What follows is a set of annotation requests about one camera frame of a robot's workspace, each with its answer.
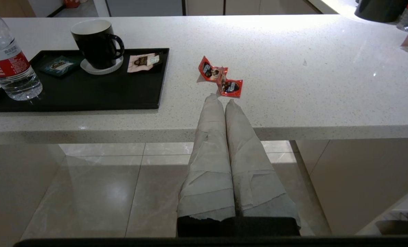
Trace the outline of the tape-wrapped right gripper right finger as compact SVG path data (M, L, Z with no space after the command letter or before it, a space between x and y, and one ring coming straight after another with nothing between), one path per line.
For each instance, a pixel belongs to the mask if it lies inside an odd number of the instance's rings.
M236 213L242 217L288 217L301 228L295 203L235 100L227 103L225 119Z

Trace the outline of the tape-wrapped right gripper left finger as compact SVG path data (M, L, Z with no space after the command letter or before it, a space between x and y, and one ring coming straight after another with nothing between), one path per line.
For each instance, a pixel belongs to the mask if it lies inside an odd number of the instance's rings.
M177 216L222 221L234 217L235 200L224 108L215 94L206 97L195 131Z

